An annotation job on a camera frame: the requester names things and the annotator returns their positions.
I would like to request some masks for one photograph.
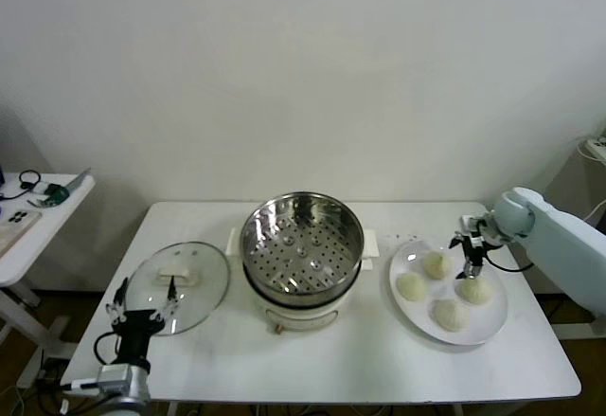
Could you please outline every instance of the black cable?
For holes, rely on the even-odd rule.
[[[558,303],[556,304],[556,306],[551,309],[551,312],[549,312],[549,315],[546,316],[547,319],[551,320],[551,317],[553,317],[556,312],[558,312],[558,310],[560,310],[560,308],[564,305],[564,302],[566,301],[566,299],[560,299],[558,301]]]
[[[115,333],[114,331],[108,331],[107,333],[103,333],[99,337],[97,337],[97,340],[95,340],[95,343],[93,344],[93,353],[95,354],[97,361],[100,362],[103,366],[107,365],[107,362],[105,362],[105,360],[103,360],[101,355],[98,353],[98,343],[101,341],[101,339],[109,337],[110,335],[117,335],[117,333]]]
[[[25,174],[30,174],[30,173],[36,175],[35,181],[24,180],[23,176]],[[4,196],[2,193],[0,193],[0,201],[16,200],[17,198],[22,197],[26,193],[30,193],[32,190],[34,190],[34,188],[38,185],[38,183],[40,181],[42,181],[42,176],[35,170],[25,170],[25,171],[19,173],[19,181],[21,182],[21,188],[24,190],[21,193],[14,195],[14,196]]]
[[[534,262],[532,262],[528,266],[521,267],[520,269],[507,269],[506,267],[499,266],[496,262],[494,262],[493,260],[491,260],[488,255],[486,255],[485,258],[494,267],[496,267],[497,269],[501,269],[502,271],[505,271],[505,272],[524,272],[524,271],[530,269],[532,266],[534,266]]]
[[[42,400],[42,394],[40,392],[38,392],[37,394],[37,398],[38,398],[38,407],[40,408],[40,410],[42,411],[42,413],[44,413],[46,416],[62,416],[61,413],[53,413],[52,411],[50,411],[48,408],[46,408],[43,405],[43,400]],[[100,407],[101,405],[105,404],[106,402],[112,400],[113,398],[117,397],[119,394],[108,394],[105,397],[103,397],[100,400],[97,400],[96,402],[92,403],[91,405],[89,405],[88,407],[82,408],[82,409],[78,409],[80,407],[80,405],[78,405],[77,408],[74,408],[71,411],[67,411],[67,413],[65,413],[66,416],[77,416],[79,414],[84,414],[84,413],[88,413],[89,411]]]

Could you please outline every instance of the floor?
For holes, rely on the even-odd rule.
[[[67,341],[78,341],[86,329],[88,320],[97,308],[100,295],[98,294],[70,294],[70,293],[42,293],[42,304],[35,309],[33,314],[40,319],[44,325],[49,325],[56,315],[69,315],[72,320],[63,335]],[[540,299],[545,314],[551,316],[555,323],[583,322],[591,320],[591,316],[579,308],[570,300],[558,300],[548,298]],[[571,359],[582,383],[581,394],[573,399],[533,402],[519,409],[515,414],[519,416],[544,415],[544,414],[584,414],[598,415],[606,414],[606,339],[603,340],[573,340],[563,342],[563,347]],[[29,357],[33,354],[35,346],[19,333],[12,331],[5,342],[0,346],[0,392],[16,382],[21,370],[26,365]],[[51,374],[61,373],[64,364],[55,364]],[[25,411],[16,408],[13,415],[38,416],[45,415],[39,408],[37,398],[33,389],[23,392],[25,396]],[[14,389],[9,389],[0,394],[0,416],[9,416],[17,396]],[[43,397],[43,405],[53,409],[53,401],[48,395]],[[153,403],[152,413],[154,415],[166,414],[168,405],[166,403]],[[479,406],[464,406],[466,414],[472,414]],[[179,407],[179,416],[192,416],[198,414],[199,406],[194,404],[182,404]],[[298,406],[261,406],[249,407],[246,405],[204,405],[199,414],[204,415],[242,415],[242,416],[300,416],[303,412],[308,416],[355,416],[356,412],[365,416],[379,413],[380,407],[298,407]],[[453,411],[448,406],[417,406],[417,407],[386,407],[380,414],[402,416],[449,416]]]

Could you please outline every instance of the wire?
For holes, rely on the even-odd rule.
[[[105,360],[98,353],[98,343],[101,341],[101,339],[109,337],[110,335],[117,335],[117,333],[115,333],[114,331],[108,331],[107,333],[103,333],[99,337],[97,337],[97,340],[95,340],[95,343],[93,344],[93,353],[95,354],[97,361],[100,362],[103,366],[107,365],[107,362],[105,362]]]
[[[603,162],[606,163],[606,161],[604,161],[603,158],[596,158],[596,157],[592,157],[591,155],[586,154],[584,151],[581,150],[580,145],[582,143],[584,143],[585,141],[580,141],[577,143],[577,152],[582,155],[583,157],[585,157],[587,160],[593,160],[594,162]]]
[[[286,414],[288,416],[307,416],[308,411],[310,411],[310,409],[312,409],[313,405],[307,405],[306,407],[304,407],[301,411],[299,411],[297,414],[293,415],[291,412],[291,407],[289,405],[286,406]]]
[[[200,412],[202,410],[202,405],[203,404],[199,404],[196,409],[191,409],[190,411],[188,411],[186,416],[200,416],[200,414],[202,414]]]
[[[520,269],[507,269],[506,267],[499,266],[496,262],[494,262],[493,260],[491,260],[488,255],[485,255],[485,258],[494,267],[496,267],[497,269],[501,269],[502,271],[505,271],[505,272],[524,272],[524,271],[530,269],[532,266],[534,266],[534,262],[532,262],[531,264],[529,264],[527,266],[524,266],[524,267],[521,267]]]
[[[558,312],[558,310],[560,310],[560,308],[564,305],[566,299],[560,299],[558,301],[558,303],[556,304],[556,306],[551,309],[551,312],[549,312],[549,314],[546,316],[547,319],[551,320],[551,317],[553,317],[556,312]]]
[[[588,213],[585,217],[583,217],[583,221],[587,222],[589,219],[591,219],[594,214],[597,212],[598,209],[600,209],[602,206],[606,205],[606,200],[602,200],[599,203],[597,203],[596,207],[592,209],[592,211],[590,213]]]
[[[23,176],[26,174],[29,174],[29,173],[36,175],[36,181],[34,181],[34,182],[25,181],[23,179]],[[25,171],[22,171],[19,173],[19,181],[21,182],[21,187],[27,186],[27,188],[25,190],[23,190],[21,193],[14,195],[14,196],[4,196],[3,193],[0,193],[0,201],[16,200],[17,198],[21,198],[26,193],[30,193],[32,190],[35,189],[35,187],[38,185],[38,183],[40,181],[42,181],[42,176],[35,170],[25,170]]]
[[[17,394],[17,402],[15,403],[14,407],[10,411],[10,414],[14,414],[15,409],[20,407],[21,416],[23,416],[24,414],[26,414],[26,403],[23,400],[23,396],[21,395],[21,392],[19,392],[19,389],[15,385],[11,385],[8,388],[4,389],[2,392],[0,392],[0,397],[2,397],[4,394],[9,392],[11,389],[14,389],[15,393]]]
[[[374,413],[369,413],[369,414],[365,414],[361,411],[358,411],[354,406],[349,406],[351,408],[351,410],[356,413],[358,416],[379,416],[384,409],[386,409],[387,407],[385,405],[383,405],[382,407],[380,407],[377,411],[375,411]]]
[[[73,409],[72,411],[67,411],[67,413],[65,413],[65,416],[77,416],[80,414],[84,414],[84,413],[88,413],[89,411],[100,407],[101,405],[105,404],[106,402],[112,400],[113,398],[117,397],[119,394],[108,394],[105,397],[103,397],[100,400],[97,400],[96,402],[92,403],[91,405],[89,405],[88,407],[82,408],[82,409],[77,409],[80,408],[80,405],[77,406],[77,408]],[[46,408],[43,405],[43,400],[42,400],[42,394],[40,392],[36,393],[37,399],[38,399],[38,407],[40,408],[40,410],[42,411],[42,413],[44,413],[47,416],[62,416],[61,413],[53,413],[52,411],[50,411],[48,408]]]

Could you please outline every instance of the white table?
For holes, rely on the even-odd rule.
[[[18,176],[16,173],[5,173],[6,184],[0,188],[0,192],[5,193],[6,196],[20,193],[22,190],[19,187]],[[43,181],[61,185],[66,185],[74,177],[76,177],[75,174],[42,174]],[[28,204],[27,200],[45,198],[43,195],[33,193],[28,193],[16,200],[0,202],[0,208],[2,208],[0,219],[2,220],[21,209],[37,210],[42,213],[41,219],[0,258],[0,287],[8,287],[24,304],[36,307],[40,303],[38,297],[29,288],[24,275],[94,186],[93,177],[86,176],[80,187],[54,208],[40,209]],[[1,291],[0,317],[7,322],[0,332],[0,343],[6,338],[10,329],[14,328],[39,345],[17,381],[19,388],[28,388],[33,382],[40,367],[42,349],[45,350],[45,357],[69,359],[76,348],[76,344],[59,340],[61,332],[69,321],[68,317],[57,317],[47,329],[32,317],[23,305],[14,302]]]
[[[92,345],[110,330],[104,305],[121,281],[157,249],[182,241],[226,246],[255,203],[153,205],[116,271],[63,377],[96,376]],[[351,305],[329,327],[276,335],[231,259],[232,279],[220,307],[196,328],[151,341],[150,391],[170,401],[421,404],[550,399],[577,395],[580,383],[520,275],[500,274],[508,320],[485,345],[457,347],[418,330],[399,312],[386,284],[396,234],[430,234],[445,242],[476,203],[351,203],[377,234],[381,257],[360,274]],[[517,264],[507,249],[493,258]],[[114,342],[101,353],[113,357]]]

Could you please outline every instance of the steamed bun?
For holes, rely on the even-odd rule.
[[[458,285],[458,294],[471,304],[484,304],[492,296],[492,287],[481,277],[464,279]]]
[[[434,319],[446,331],[457,333],[470,324],[470,311],[454,299],[437,300],[433,308]]]
[[[423,258],[423,268],[432,279],[444,279],[451,270],[448,258],[439,252],[431,251]]]
[[[397,281],[396,286],[401,296],[408,300],[424,300],[427,293],[427,283],[418,272],[403,274]]]

